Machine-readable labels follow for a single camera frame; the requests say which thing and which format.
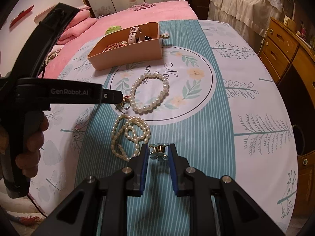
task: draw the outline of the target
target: metal pivot bolt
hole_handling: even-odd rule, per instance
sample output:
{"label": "metal pivot bolt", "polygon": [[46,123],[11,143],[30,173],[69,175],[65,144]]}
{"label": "metal pivot bolt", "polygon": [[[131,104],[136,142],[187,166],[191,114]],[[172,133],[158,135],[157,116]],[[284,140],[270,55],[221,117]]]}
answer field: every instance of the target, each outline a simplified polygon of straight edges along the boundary
{"label": "metal pivot bolt", "polygon": [[232,178],[229,176],[224,176],[224,177],[222,177],[222,181],[225,183],[231,183]]}
{"label": "metal pivot bolt", "polygon": [[93,183],[93,182],[95,181],[95,177],[94,177],[94,176],[88,176],[88,177],[86,178],[86,181],[87,181],[89,184],[91,184],[91,183]]}
{"label": "metal pivot bolt", "polygon": [[132,171],[132,169],[130,167],[124,167],[124,168],[122,168],[122,171],[125,174],[129,174]]}
{"label": "metal pivot bolt", "polygon": [[195,173],[195,172],[196,172],[196,169],[193,168],[193,167],[188,167],[188,168],[186,169],[186,171],[187,171],[187,173],[192,174],[192,173]]}

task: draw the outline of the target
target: orange box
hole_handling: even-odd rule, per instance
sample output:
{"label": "orange box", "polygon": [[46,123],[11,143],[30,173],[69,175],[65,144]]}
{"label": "orange box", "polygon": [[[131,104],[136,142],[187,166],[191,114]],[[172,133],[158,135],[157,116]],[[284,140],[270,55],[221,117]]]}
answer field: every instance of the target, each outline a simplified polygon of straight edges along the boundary
{"label": "orange box", "polygon": [[163,58],[159,24],[157,22],[148,22],[138,27],[142,29],[144,36],[150,36],[152,40],[128,44],[105,52],[103,50],[111,44],[128,41],[131,28],[110,33],[99,40],[88,55],[88,60],[96,71],[123,64]]}

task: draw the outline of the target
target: pearl necklace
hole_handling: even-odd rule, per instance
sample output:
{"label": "pearl necklace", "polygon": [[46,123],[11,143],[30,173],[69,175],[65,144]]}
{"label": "pearl necklace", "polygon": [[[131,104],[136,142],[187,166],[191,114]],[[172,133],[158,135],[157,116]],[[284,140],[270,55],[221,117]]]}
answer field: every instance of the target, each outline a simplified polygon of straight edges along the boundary
{"label": "pearl necklace", "polygon": [[[134,94],[137,90],[137,87],[143,82],[144,79],[160,79],[163,82],[163,90],[160,92],[160,94],[157,96],[157,98],[151,104],[149,104],[148,106],[140,107],[134,101]],[[134,82],[134,84],[131,87],[130,95],[129,95],[130,106],[137,113],[143,113],[146,111],[151,111],[159,103],[163,102],[165,95],[169,91],[169,87],[170,87],[169,81],[167,80],[167,78],[165,76],[163,76],[159,73],[152,73],[152,74],[144,73]]]}
{"label": "pearl necklace", "polygon": [[[119,122],[122,119],[126,119],[127,122],[122,125],[122,127],[116,133],[117,127]],[[133,125],[137,125],[139,128],[142,129],[143,135],[140,137],[137,136],[136,130],[134,129]],[[131,157],[128,157],[125,150],[123,149],[122,145],[118,144],[118,138],[123,133],[125,137],[135,143],[135,149]],[[124,161],[129,161],[131,158],[136,157],[140,153],[140,145],[139,142],[143,141],[145,144],[148,143],[151,137],[151,130],[149,125],[146,123],[145,120],[141,119],[140,117],[131,117],[130,115],[122,114],[118,116],[118,118],[114,122],[113,129],[111,131],[111,152],[118,158],[123,159]],[[120,154],[115,150],[115,145],[118,146],[120,150]]]}

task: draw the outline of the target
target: human hand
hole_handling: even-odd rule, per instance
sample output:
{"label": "human hand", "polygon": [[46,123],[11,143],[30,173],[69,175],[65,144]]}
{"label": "human hand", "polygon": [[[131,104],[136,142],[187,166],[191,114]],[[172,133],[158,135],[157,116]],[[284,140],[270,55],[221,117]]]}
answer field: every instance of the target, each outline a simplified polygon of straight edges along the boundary
{"label": "human hand", "polygon": [[[31,135],[26,141],[27,152],[16,156],[15,163],[18,168],[22,169],[22,173],[27,177],[35,177],[37,175],[37,164],[40,160],[39,149],[44,144],[43,131],[48,129],[48,119],[44,117],[37,132]],[[9,145],[9,135],[7,131],[0,125],[0,152],[4,151]]]}

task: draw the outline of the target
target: white pearl bracelet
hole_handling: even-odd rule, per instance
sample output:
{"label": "white pearl bracelet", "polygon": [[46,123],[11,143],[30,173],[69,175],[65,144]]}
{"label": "white pearl bracelet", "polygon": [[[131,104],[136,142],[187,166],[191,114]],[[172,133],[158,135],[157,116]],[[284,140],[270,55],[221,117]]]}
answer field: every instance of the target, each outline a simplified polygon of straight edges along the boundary
{"label": "white pearl bracelet", "polygon": [[[136,102],[134,101],[134,94],[137,90],[137,87],[143,82],[144,79],[155,79],[155,78],[158,78],[163,82],[163,90],[159,93],[157,98],[151,104],[147,106],[143,106],[143,107],[138,106]],[[169,91],[169,87],[170,87],[169,81],[167,80],[165,76],[159,73],[152,73],[152,74],[144,73],[134,82],[134,84],[131,87],[131,91],[129,95],[130,106],[133,108],[135,112],[138,112],[138,113],[151,111],[153,110],[154,107],[156,107],[159,103],[163,101],[163,99],[165,98],[165,95]]]}
{"label": "white pearl bracelet", "polygon": [[[119,122],[122,119],[126,119],[127,122],[122,125],[122,127],[116,133],[117,127]],[[132,125],[137,125],[139,128],[142,129],[143,135],[140,137],[137,136],[136,130]],[[129,140],[135,143],[135,149],[131,157],[128,157],[125,150],[123,149],[122,145],[118,144],[118,138],[121,134],[123,134]],[[139,142],[143,141],[145,144],[148,143],[151,137],[151,130],[149,125],[146,123],[145,120],[141,119],[140,117],[131,117],[130,115],[122,114],[118,116],[118,118],[114,122],[113,129],[111,131],[111,152],[118,158],[123,159],[124,161],[129,161],[130,158],[136,157],[140,153],[140,145]],[[115,150],[115,145],[118,146],[120,150],[120,154]]]}

